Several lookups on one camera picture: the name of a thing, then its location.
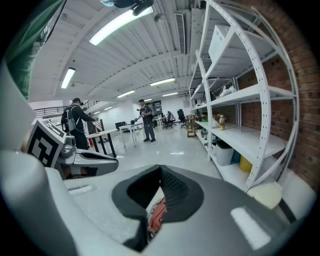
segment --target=red brick wall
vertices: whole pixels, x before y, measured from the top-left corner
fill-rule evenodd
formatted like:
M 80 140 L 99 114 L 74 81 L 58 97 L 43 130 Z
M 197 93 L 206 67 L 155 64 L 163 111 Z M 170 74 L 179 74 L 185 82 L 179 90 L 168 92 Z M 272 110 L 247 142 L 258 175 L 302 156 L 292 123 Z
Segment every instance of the red brick wall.
M 297 78 L 300 103 L 299 133 L 289 168 L 317 191 L 320 185 L 320 70 L 316 58 L 294 22 L 275 2 L 235 2 L 254 6 L 274 28 L 288 52 Z M 289 75 L 280 57 L 272 58 L 263 66 L 270 86 L 291 90 Z M 241 89 L 256 83 L 254 72 L 239 79 Z M 292 101 L 272 101 L 271 111 L 271 134 L 288 140 L 293 124 Z M 242 125 L 260 130 L 259 102 L 242 105 Z

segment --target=table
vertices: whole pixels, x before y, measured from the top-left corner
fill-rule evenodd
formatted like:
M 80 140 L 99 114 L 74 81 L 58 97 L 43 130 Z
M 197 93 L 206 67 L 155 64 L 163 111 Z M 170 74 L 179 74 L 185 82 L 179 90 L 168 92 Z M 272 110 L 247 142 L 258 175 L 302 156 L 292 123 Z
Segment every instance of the table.
M 160 123 L 160 130 L 162 130 L 162 124 L 161 124 L 161 120 L 162 119 L 166 119 L 166 117 L 160 117 L 160 118 L 157 118 L 157 119 L 153 119 L 152 121 L 159 121 Z
M 97 142 L 96 142 L 96 138 L 99 137 L 100 138 L 100 142 L 101 142 L 101 146 L 102 146 L 102 149 L 103 149 L 103 153 L 105 155 L 107 155 L 107 151 L 106 151 L 106 148 L 105 148 L 105 145 L 104 145 L 104 140 L 102 139 L 102 136 L 107 135 L 108 140 L 109 140 L 109 144 L 110 144 L 110 148 L 111 148 L 111 151 L 112 151 L 112 154 L 113 154 L 113 157 L 116 158 L 117 154 L 115 152 L 114 145 L 112 144 L 112 140 L 111 140 L 111 136 L 110 136 L 111 133 L 114 133 L 116 131 L 118 131 L 118 130 L 117 129 L 105 130 L 105 131 L 101 131 L 101 132 L 98 132 L 98 133 L 93 133 L 93 134 L 86 135 L 86 138 L 93 140 L 93 145 L 94 145 L 95 151 L 99 153 L 99 149 L 98 149 Z
M 133 140 L 133 145 L 135 147 L 136 146 L 136 140 L 137 140 L 137 136 L 136 136 L 136 133 L 135 133 L 135 127 L 136 126 L 142 126 L 142 128 L 144 128 L 144 123 L 143 122 L 137 122 L 135 124 L 130 124 L 130 125 L 125 125 L 125 126 L 120 126 L 119 127 L 124 147 L 126 146 L 126 144 L 125 144 L 124 134 L 123 134 L 122 130 L 124 130 L 124 129 L 129 129 L 130 130 L 130 134 L 131 134 L 132 140 Z

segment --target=white floor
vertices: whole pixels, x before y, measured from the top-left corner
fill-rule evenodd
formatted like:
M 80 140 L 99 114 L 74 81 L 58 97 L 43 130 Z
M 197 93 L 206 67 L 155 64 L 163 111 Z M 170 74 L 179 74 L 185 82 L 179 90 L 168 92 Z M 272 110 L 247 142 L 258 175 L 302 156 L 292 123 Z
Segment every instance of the white floor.
M 155 142 L 143 142 L 142 130 L 136 131 L 136 147 L 134 147 L 130 133 L 124 133 L 125 147 L 120 132 L 112 134 L 112 143 L 117 154 L 119 167 L 116 172 L 135 169 L 146 165 L 170 165 L 203 175 L 221 179 L 215 164 L 207 161 L 207 152 L 199 139 L 187 137 L 186 128 L 180 130 L 180 125 L 174 128 L 155 131 Z M 98 148 L 103 153 L 101 144 Z M 112 156 L 110 145 L 104 143 L 107 154 Z

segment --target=ceiling duct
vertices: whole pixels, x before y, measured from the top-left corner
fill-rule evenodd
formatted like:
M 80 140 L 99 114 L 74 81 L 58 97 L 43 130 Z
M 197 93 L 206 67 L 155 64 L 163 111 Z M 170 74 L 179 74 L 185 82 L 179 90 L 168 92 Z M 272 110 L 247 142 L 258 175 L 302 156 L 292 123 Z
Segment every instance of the ceiling duct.
M 179 48 L 182 55 L 187 54 L 186 47 L 186 28 L 185 28 L 185 19 L 182 13 L 174 13 L 176 29 L 178 31 L 179 39 Z

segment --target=ceiling light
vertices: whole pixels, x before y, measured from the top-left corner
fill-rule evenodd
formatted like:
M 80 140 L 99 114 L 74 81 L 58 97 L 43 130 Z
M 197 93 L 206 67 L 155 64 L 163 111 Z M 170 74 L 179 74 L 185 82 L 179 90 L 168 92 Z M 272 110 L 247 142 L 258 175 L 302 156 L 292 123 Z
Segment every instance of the ceiling light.
M 138 16 L 133 16 L 133 10 L 128 10 L 120 16 L 116 17 L 115 19 L 111 20 L 103 28 L 101 28 L 93 37 L 91 37 L 89 42 L 94 46 L 97 46 L 103 39 L 105 39 L 107 36 L 112 34 L 117 29 L 136 19 L 139 19 L 148 14 L 152 14 L 153 12 L 154 9 L 152 7 L 149 7 L 148 9 L 141 12 Z
M 124 96 L 129 95 L 129 94 L 133 94 L 134 92 L 135 92 L 134 90 L 128 91 L 128 92 L 126 92 L 126 93 L 124 93 L 124 94 L 119 95 L 118 98 L 122 98 L 122 97 L 124 97 Z
M 170 83 L 170 82 L 175 82 L 175 81 L 176 81 L 175 78 L 170 78 L 170 79 L 162 80 L 162 81 L 159 81 L 159 82 L 150 83 L 150 85 L 151 86 L 158 86 L 158 85 L 162 85 L 162 84 Z
M 70 83 L 70 80 L 72 78 L 72 76 L 74 75 L 74 73 L 76 72 L 76 70 L 74 68 L 69 67 L 68 71 L 65 74 L 65 77 L 63 79 L 61 88 L 62 89 L 66 89 L 68 84 Z
M 177 94 L 178 94 L 177 92 L 174 92 L 174 93 L 169 93 L 169 94 L 162 95 L 162 97 L 167 97 L 167 96 L 177 95 Z

